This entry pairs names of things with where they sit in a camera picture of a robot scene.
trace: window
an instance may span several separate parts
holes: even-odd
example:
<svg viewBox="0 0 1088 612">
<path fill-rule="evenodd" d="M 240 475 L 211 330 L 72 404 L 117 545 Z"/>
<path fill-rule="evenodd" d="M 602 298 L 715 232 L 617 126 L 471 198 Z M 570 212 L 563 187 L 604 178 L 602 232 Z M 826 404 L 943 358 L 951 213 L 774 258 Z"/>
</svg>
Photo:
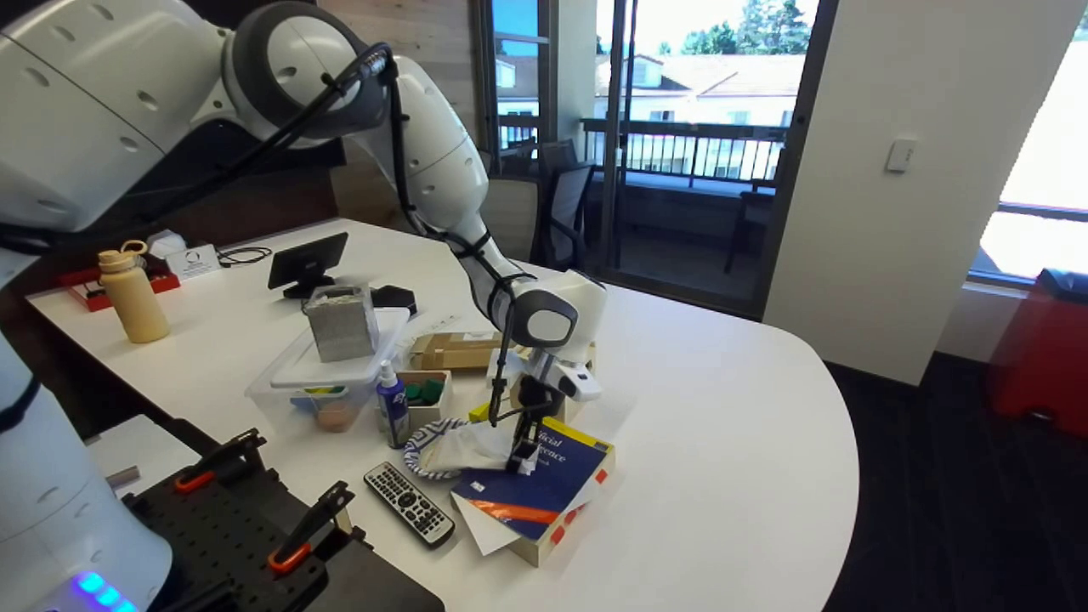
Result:
<svg viewBox="0 0 1088 612">
<path fill-rule="evenodd" d="M 552 0 L 475 0 L 480 151 L 493 172 L 536 166 L 536 144 L 554 136 Z"/>
<path fill-rule="evenodd" d="M 1085 110 L 1088 14 L 986 224 L 973 280 L 1032 287 L 1041 269 L 1088 272 Z"/>
</svg>

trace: lid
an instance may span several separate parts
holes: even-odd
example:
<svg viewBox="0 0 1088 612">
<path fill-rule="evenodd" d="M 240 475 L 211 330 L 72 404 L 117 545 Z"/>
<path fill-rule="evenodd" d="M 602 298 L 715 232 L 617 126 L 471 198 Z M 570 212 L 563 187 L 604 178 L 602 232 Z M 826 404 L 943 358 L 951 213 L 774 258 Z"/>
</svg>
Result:
<svg viewBox="0 0 1088 612">
<path fill-rule="evenodd" d="M 380 362 L 373 382 L 379 382 L 380 388 L 396 388 L 396 383 L 398 383 L 398 372 L 396 372 L 387 362 Z"/>
<path fill-rule="evenodd" d="M 133 251 L 107 249 L 107 251 L 100 251 L 100 269 L 103 269 L 107 275 L 129 272 L 129 269 L 136 269 L 136 256 L 133 256 Z"/>
</svg>

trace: paper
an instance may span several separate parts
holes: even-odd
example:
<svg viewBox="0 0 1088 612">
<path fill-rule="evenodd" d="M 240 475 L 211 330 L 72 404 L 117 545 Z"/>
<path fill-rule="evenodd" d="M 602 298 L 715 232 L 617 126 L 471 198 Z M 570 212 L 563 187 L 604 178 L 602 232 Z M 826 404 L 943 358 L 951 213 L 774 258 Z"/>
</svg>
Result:
<svg viewBox="0 0 1088 612">
<path fill-rule="evenodd" d="M 117 493 L 143 493 L 155 486 L 160 478 L 172 475 L 183 467 L 195 467 L 200 456 L 176 442 L 171 432 L 152 426 L 148 415 L 136 415 L 117 427 L 107 427 L 89 445 L 93 461 L 103 470 L 103 475 L 111 475 L 118 470 L 140 467 L 140 478 L 118 486 Z"/>
<path fill-rule="evenodd" d="M 510 432 L 493 426 L 460 426 L 447 427 L 420 452 L 423 474 L 447 470 L 502 470 L 510 460 Z"/>
<path fill-rule="evenodd" d="M 493 520 L 491 513 L 483 513 L 480 508 L 472 508 L 466 498 L 452 493 L 455 510 L 464 513 L 480 553 L 493 553 L 502 551 L 516 540 L 516 529 L 510 529 L 506 524 Z"/>
</svg>

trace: balcony railing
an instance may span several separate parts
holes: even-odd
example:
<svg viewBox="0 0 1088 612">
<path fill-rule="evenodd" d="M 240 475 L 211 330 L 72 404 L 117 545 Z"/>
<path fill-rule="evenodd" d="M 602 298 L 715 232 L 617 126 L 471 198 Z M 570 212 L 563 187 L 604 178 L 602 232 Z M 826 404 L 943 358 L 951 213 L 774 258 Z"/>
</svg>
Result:
<svg viewBox="0 0 1088 612">
<path fill-rule="evenodd" d="M 695 179 L 771 184 L 790 126 L 628 122 L 625 171 Z M 604 164 L 604 118 L 583 118 L 583 161 Z"/>
<path fill-rule="evenodd" d="M 495 117 L 502 172 L 535 172 L 541 117 Z"/>
</svg>

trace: blue light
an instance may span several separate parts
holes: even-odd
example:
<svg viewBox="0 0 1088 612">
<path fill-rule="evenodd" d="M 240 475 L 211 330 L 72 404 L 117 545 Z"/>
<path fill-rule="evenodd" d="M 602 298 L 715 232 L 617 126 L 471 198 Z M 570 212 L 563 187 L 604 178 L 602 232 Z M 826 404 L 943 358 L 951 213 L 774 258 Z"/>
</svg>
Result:
<svg viewBox="0 0 1088 612">
<path fill-rule="evenodd" d="M 117 591 L 117 588 L 107 588 L 103 594 L 100 594 L 100 604 L 117 604 L 121 594 Z"/>
<path fill-rule="evenodd" d="M 107 579 L 100 572 L 89 572 L 74 584 L 77 584 L 77 591 L 97 594 L 107 588 Z"/>
</svg>

